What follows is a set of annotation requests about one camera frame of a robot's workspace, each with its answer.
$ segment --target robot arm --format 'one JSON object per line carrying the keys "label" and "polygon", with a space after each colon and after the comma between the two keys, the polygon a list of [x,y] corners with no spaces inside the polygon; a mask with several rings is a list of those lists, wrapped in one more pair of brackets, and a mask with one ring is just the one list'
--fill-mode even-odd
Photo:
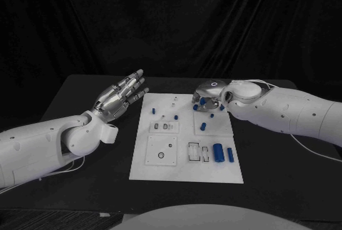
{"label": "robot arm", "polygon": [[191,103],[200,97],[209,105],[198,106],[197,110],[216,108],[211,104],[220,101],[236,119],[274,132],[308,136],[342,147],[342,103],[292,89],[265,90],[246,81],[226,85],[210,80],[196,89]]}
{"label": "robot arm", "polygon": [[[142,70],[134,72],[97,96],[80,115],[17,127],[0,133],[0,188],[21,184],[87,155],[99,141],[113,143],[118,129],[108,124],[128,105],[148,92],[129,97],[142,84]],[[61,154],[60,142],[69,153]]]}

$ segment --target table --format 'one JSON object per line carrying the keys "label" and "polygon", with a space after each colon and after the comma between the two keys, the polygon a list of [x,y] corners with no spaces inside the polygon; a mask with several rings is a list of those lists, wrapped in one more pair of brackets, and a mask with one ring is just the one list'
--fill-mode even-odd
{"label": "table", "polygon": [[[41,121],[79,115],[100,91],[122,77],[70,75]],[[154,93],[193,93],[207,79],[145,77]],[[284,88],[291,81],[266,80]],[[100,143],[74,172],[34,180],[0,195],[0,208],[57,209],[141,214],[184,204],[220,204],[282,218],[340,221],[342,163],[311,154],[291,137],[230,118],[243,184],[128,180],[142,100],[110,122],[113,144]],[[298,137],[308,148],[337,157],[333,145]]]}

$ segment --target black curtain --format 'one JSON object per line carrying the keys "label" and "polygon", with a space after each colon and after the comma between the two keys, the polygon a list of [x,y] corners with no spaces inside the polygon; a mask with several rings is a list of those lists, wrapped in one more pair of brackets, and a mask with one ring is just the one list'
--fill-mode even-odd
{"label": "black curtain", "polygon": [[1,0],[1,126],[38,120],[69,74],[139,68],[289,79],[338,100],[340,1]]}

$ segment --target floor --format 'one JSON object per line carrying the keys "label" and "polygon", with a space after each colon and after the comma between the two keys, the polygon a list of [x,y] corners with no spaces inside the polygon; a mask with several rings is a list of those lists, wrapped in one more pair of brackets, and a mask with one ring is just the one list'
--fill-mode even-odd
{"label": "floor", "polygon": [[[0,230],[109,230],[134,215],[69,211],[0,210]],[[342,230],[342,223],[298,221],[312,230]]]}

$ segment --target blue cylinder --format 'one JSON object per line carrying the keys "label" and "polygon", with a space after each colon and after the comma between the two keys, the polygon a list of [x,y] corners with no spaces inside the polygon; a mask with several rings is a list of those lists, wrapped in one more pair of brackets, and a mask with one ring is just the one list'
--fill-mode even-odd
{"label": "blue cylinder", "polygon": [[227,158],[229,158],[229,162],[233,162],[233,156],[232,156],[230,148],[227,148]]}
{"label": "blue cylinder", "polygon": [[201,123],[200,130],[204,131],[206,123]]}
{"label": "blue cylinder", "polygon": [[214,162],[224,161],[224,155],[223,155],[223,149],[222,149],[220,143],[213,144],[213,155],[214,155]]}
{"label": "blue cylinder", "polygon": [[200,100],[198,100],[198,104],[203,105],[206,102],[204,102],[204,98],[201,97]]}

